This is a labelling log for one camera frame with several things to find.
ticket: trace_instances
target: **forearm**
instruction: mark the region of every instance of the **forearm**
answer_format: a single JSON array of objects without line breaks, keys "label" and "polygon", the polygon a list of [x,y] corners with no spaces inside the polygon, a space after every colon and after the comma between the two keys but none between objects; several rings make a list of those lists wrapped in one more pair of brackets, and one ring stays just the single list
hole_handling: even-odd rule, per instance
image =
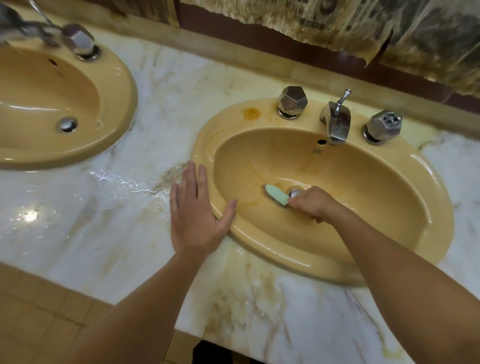
[{"label": "forearm", "polygon": [[206,259],[186,248],[79,338],[65,363],[160,363],[185,296]]},{"label": "forearm", "polygon": [[480,301],[470,292],[346,207],[336,208],[331,220],[387,325],[415,361],[439,363],[478,342]]}]

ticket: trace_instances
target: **green brush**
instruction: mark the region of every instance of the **green brush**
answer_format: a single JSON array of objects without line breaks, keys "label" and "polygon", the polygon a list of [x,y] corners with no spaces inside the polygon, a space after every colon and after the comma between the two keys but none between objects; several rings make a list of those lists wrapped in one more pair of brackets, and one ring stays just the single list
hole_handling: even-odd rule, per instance
[{"label": "green brush", "polygon": [[278,202],[283,207],[288,205],[289,196],[287,194],[283,193],[281,190],[279,190],[275,186],[272,186],[271,184],[264,184],[263,188],[268,197],[270,197],[272,200]]}]

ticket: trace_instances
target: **person's left hand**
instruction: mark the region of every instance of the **person's left hand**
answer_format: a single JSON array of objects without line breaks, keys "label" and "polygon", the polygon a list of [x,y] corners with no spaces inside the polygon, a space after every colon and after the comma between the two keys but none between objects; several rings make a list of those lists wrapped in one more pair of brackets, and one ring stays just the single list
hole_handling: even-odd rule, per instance
[{"label": "person's left hand", "polygon": [[214,252],[228,233],[237,209],[237,200],[227,203],[220,220],[213,215],[208,197],[207,172],[203,164],[198,168],[188,161],[182,173],[180,186],[172,184],[170,190],[171,237],[173,249],[179,252],[186,247],[202,248]]}]

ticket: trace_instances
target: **white marble surface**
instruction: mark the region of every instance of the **white marble surface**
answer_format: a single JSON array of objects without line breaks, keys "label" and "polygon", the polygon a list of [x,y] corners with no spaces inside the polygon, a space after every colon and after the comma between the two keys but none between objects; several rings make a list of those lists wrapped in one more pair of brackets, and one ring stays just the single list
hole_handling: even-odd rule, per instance
[{"label": "white marble surface", "polygon": [[[173,254],[168,193],[203,124],[233,103],[274,97],[288,82],[90,30],[135,75],[135,125],[91,160],[0,171],[0,259],[117,303]],[[408,120],[403,135],[424,147],[455,206],[455,237],[440,268],[480,297],[480,143]],[[366,288],[289,273],[230,238],[202,267],[176,328],[266,363],[411,363]]]}]

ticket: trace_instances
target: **person's right arm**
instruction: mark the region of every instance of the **person's right arm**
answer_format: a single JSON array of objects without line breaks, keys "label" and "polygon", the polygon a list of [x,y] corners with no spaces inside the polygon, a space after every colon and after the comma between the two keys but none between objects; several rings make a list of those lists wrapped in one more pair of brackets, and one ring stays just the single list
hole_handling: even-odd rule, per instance
[{"label": "person's right arm", "polygon": [[417,363],[480,363],[480,301],[319,187],[289,199],[331,224],[362,273],[388,327]]}]

